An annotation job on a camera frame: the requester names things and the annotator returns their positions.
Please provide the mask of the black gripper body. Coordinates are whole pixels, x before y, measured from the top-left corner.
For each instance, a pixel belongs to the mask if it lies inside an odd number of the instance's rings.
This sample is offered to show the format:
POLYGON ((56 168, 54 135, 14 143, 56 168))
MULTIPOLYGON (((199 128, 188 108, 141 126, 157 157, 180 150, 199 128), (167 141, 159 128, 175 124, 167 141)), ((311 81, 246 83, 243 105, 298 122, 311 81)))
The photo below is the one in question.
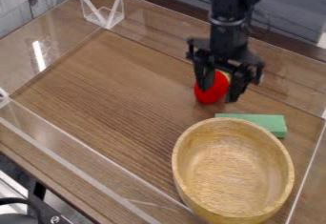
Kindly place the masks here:
POLYGON ((187 45, 185 59, 192 64, 196 57, 207 59, 215 65, 215 71, 224 71, 230 76, 236 71, 243 71, 247 85, 260 83, 264 62, 250 52, 247 47, 239 48, 231 53, 217 53, 208 47, 208 40, 203 38, 189 38, 187 45))

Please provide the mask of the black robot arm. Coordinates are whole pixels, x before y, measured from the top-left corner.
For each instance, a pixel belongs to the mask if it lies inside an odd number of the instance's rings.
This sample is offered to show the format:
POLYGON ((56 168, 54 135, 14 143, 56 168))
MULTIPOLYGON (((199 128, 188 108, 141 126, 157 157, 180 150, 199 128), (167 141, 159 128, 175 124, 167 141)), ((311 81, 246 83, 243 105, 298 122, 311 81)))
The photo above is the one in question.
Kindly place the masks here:
POLYGON ((264 62, 250 51, 252 12, 259 0, 209 0, 209 36, 189 37, 185 58, 193 64, 193 94, 203 104, 234 103, 262 81, 264 62))

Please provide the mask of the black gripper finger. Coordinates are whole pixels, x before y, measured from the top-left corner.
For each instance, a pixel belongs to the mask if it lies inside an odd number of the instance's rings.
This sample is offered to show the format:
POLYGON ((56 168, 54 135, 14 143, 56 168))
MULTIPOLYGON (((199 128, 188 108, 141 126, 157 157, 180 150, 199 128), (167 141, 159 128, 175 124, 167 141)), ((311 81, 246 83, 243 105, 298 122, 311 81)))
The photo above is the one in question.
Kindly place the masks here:
POLYGON ((243 71, 236 71, 231 75, 231 84, 228 88, 225 102, 232 103, 238 100, 239 95, 246 91, 247 81, 246 73, 243 71))
POLYGON ((193 60, 193 69, 199 88, 205 92, 215 81, 215 65, 207 59, 196 57, 193 60))

